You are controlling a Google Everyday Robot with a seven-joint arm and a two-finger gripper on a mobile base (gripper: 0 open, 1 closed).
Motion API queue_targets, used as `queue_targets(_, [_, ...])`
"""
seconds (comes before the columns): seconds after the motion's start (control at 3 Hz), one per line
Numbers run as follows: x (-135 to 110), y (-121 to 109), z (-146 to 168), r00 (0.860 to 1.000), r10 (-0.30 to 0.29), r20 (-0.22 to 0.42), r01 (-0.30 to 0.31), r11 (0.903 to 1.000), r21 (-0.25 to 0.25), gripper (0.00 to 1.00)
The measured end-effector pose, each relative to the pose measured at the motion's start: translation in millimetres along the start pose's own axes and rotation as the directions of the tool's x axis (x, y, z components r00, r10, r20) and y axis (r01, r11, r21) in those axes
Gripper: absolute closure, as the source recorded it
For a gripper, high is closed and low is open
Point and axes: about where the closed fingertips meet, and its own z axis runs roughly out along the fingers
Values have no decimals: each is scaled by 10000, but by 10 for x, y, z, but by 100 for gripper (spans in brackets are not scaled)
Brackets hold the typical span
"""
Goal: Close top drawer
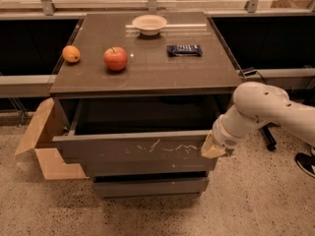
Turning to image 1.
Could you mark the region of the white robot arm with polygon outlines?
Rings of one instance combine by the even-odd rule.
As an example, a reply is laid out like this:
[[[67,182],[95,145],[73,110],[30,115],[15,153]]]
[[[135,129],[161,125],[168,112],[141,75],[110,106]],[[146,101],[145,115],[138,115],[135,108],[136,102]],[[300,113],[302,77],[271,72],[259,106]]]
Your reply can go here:
[[[213,124],[201,155],[216,158],[233,149],[243,137],[268,123],[315,146],[315,108],[291,101],[282,88],[247,82],[232,95],[232,106]]]

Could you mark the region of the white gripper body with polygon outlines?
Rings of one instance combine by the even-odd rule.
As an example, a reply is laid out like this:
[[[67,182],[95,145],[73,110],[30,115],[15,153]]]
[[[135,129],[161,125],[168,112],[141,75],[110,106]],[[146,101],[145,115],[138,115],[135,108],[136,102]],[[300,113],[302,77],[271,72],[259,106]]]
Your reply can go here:
[[[213,142],[221,154],[234,151],[236,141],[232,135],[224,128],[221,118],[217,119],[213,125]]]

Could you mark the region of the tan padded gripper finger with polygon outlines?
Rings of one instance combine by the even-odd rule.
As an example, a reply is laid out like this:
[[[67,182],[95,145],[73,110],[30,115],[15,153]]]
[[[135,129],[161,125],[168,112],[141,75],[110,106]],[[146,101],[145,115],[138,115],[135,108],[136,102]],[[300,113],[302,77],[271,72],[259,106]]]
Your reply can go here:
[[[209,159],[225,155],[225,150],[215,143],[212,131],[210,131],[206,136],[206,139],[201,147],[201,155]]]

